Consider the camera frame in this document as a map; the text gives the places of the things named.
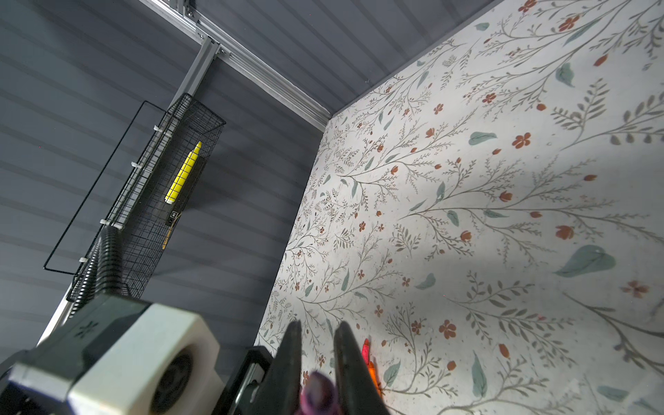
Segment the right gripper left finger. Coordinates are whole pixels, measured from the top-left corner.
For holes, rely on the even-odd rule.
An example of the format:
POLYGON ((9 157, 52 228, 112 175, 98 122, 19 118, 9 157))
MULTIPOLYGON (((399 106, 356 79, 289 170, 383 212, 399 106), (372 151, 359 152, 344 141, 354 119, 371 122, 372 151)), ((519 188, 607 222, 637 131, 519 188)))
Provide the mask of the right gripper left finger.
POLYGON ((287 326, 276 356, 261 383, 250 414, 292 415, 298 411, 302 365, 302 326, 287 326))

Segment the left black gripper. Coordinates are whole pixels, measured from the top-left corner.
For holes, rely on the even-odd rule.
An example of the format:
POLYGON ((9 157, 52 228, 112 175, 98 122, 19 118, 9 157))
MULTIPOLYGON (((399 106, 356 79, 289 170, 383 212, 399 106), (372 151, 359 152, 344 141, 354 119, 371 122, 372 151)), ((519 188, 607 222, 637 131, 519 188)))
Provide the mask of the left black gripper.
POLYGON ((249 414, 273 357, 264 346, 247 349, 244 359, 224 387, 212 415, 249 414))

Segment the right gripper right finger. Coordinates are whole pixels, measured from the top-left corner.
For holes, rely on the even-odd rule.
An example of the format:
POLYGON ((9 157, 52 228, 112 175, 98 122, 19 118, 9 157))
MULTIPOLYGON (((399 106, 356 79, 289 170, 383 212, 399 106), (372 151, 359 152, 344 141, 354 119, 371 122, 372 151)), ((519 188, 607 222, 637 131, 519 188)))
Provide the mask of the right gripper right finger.
POLYGON ((335 383, 341 414, 389 415, 372 382, 350 325, 341 322, 334 335, 335 383))

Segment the purple marker pen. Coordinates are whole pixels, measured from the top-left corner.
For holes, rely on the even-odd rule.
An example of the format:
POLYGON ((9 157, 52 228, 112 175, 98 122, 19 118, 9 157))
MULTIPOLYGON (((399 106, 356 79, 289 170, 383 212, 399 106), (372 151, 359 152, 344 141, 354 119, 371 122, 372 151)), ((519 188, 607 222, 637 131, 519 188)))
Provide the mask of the purple marker pen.
POLYGON ((335 384, 320 372, 310 375, 299 397, 300 415, 338 415, 341 413, 335 384))

